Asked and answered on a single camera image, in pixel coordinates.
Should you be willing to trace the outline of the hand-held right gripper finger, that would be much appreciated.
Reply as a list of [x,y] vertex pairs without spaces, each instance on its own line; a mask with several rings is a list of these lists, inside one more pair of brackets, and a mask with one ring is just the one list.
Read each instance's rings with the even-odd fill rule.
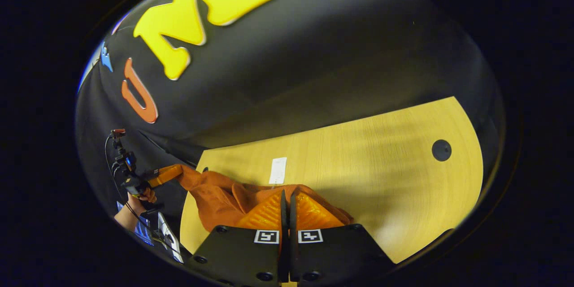
[[303,229],[303,211],[291,197],[289,278],[299,284],[368,284],[395,263],[361,224]]
[[218,225],[186,269],[215,285],[281,285],[288,280],[288,215],[282,191],[248,214],[250,223]]

